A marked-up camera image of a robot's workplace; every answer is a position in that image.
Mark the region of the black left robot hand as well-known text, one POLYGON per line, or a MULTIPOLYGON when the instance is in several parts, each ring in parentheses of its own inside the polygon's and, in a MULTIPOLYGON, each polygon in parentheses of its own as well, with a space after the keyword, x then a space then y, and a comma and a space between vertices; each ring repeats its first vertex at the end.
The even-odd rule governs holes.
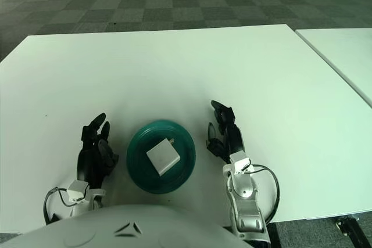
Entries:
POLYGON ((110 123, 101 113, 89 125, 83 126, 83 147, 78 155, 77 179, 85 181, 91 189, 99 189, 105 177, 115 169, 119 156, 109 145, 110 123))

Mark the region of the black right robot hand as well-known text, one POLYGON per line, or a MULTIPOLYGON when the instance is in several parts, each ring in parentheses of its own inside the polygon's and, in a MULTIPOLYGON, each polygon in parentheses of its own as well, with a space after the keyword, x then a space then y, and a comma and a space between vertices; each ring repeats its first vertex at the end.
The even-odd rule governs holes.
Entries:
POLYGON ((219 133, 223 136, 223 141, 216 136, 216 129, 210 122, 208 124, 208 140, 206 142, 207 150, 216 157, 221 158, 225 163, 230 162, 230 155, 245 151, 244 143, 240 129, 235 124, 235 114, 231 107, 212 100, 211 105, 214 108, 214 116, 218 123, 219 133))

